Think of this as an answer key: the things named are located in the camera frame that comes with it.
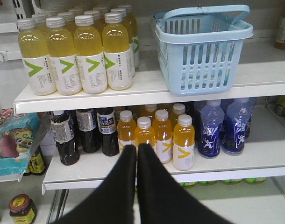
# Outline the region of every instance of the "light blue plastic basket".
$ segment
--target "light blue plastic basket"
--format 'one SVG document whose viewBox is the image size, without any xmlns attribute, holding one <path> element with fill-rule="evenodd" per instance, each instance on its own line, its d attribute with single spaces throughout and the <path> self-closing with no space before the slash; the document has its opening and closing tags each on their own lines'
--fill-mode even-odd
<svg viewBox="0 0 285 224">
<path fill-rule="evenodd" d="M 232 17 L 224 12 L 241 12 Z M 179 8 L 153 16 L 162 74 L 171 93 L 196 95 L 229 90 L 243 39 L 253 34 L 242 21 L 246 5 Z"/>
</svg>

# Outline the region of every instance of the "yellow drink bottle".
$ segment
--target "yellow drink bottle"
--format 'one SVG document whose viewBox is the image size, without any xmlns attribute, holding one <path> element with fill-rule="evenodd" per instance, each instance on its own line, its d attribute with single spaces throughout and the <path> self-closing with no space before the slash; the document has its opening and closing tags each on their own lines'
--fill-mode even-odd
<svg viewBox="0 0 285 224">
<path fill-rule="evenodd" d="M 75 21 L 74 44 L 83 90 L 89 94 L 103 92 L 107 76 L 100 34 L 91 15 L 76 16 Z"/>
<path fill-rule="evenodd" d="M 192 167 L 194 153 L 194 128 L 192 118 L 182 114 L 174 129 L 172 163 L 179 170 L 189 170 Z"/>
<path fill-rule="evenodd" d="M 151 120 L 148 117 L 140 117 L 137 120 L 137 128 L 135 129 L 135 146 L 138 149 L 139 144 L 147 143 L 156 150 L 155 131 L 151 126 Z"/>
<path fill-rule="evenodd" d="M 110 88 L 124 90 L 132 85 L 128 32 L 121 23 L 120 13 L 106 13 L 105 21 L 102 38 L 107 81 Z"/>
<path fill-rule="evenodd" d="M 125 145 L 135 145 L 136 122 L 133 120 L 131 111 L 122 111 L 118 123 L 118 140 L 120 153 Z"/>
<path fill-rule="evenodd" d="M 155 113 L 155 120 L 152 127 L 155 131 L 156 154 L 162 163 L 171 160 L 172 153 L 172 130 L 169 114 L 165 110 L 158 110 Z"/>
<path fill-rule="evenodd" d="M 36 29 L 35 19 L 18 20 L 18 43 L 29 84 L 36 95 L 47 95 L 56 90 L 48 59 L 44 34 Z"/>
<path fill-rule="evenodd" d="M 71 32 L 64 28 L 64 19 L 61 17 L 47 18 L 46 24 L 50 28 L 47 47 L 57 90 L 64 95 L 75 94 L 82 86 Z"/>
</svg>

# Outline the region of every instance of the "store shelf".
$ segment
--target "store shelf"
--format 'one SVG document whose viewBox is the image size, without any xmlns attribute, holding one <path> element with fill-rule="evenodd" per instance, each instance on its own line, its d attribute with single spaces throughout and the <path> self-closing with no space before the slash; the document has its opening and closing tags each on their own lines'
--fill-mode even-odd
<svg viewBox="0 0 285 224">
<path fill-rule="evenodd" d="M 103 93 L 90 95 L 81 91 L 72 96 L 58 92 L 36 96 L 28 85 L 14 101 L 17 113 L 98 108 L 105 106 L 142 105 L 222 98 L 285 95 L 285 51 L 273 47 L 268 38 L 248 40 L 243 47 L 235 84 L 219 94 L 175 96 L 162 77 L 157 51 L 141 51 L 140 66 L 133 84 L 123 91 L 108 88 Z"/>
<path fill-rule="evenodd" d="M 93 154 L 82 152 L 77 163 L 64 166 L 56 150 L 43 181 L 43 192 L 49 189 L 95 188 L 118 158 L 118 155 L 106 157 L 101 150 Z M 251 134 L 241 155 L 230 156 L 221 151 L 217 158 L 208 160 L 198 154 L 196 147 L 190 170 L 179 171 L 172 162 L 164 166 L 178 182 L 285 175 L 285 127 L 268 110 L 257 106 Z"/>
</svg>

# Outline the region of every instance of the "red jar lid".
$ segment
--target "red jar lid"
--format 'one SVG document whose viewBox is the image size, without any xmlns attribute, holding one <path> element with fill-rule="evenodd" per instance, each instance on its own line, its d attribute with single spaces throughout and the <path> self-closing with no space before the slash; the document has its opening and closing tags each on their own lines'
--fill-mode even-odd
<svg viewBox="0 0 285 224">
<path fill-rule="evenodd" d="M 26 194 L 21 194 L 13 197 L 8 207 L 12 212 L 18 213 L 26 209 L 28 204 L 29 204 L 29 196 Z"/>
</svg>

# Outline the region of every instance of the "basket handle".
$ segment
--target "basket handle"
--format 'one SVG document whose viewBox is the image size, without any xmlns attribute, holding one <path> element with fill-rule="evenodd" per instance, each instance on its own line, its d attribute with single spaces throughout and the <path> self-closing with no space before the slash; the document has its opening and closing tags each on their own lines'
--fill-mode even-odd
<svg viewBox="0 0 285 224">
<path fill-rule="evenodd" d="M 180 15 L 194 15 L 194 14 L 208 14 L 208 13 L 223 13 L 223 12 L 240 12 L 235 18 L 233 18 L 231 24 L 235 24 L 242 20 L 249 14 L 249 6 L 247 5 L 228 5 L 228 6 L 209 6 L 209 7 L 189 7 L 189 8 L 178 8 L 167 12 L 159 27 L 162 28 L 165 21 L 174 16 Z"/>
</svg>

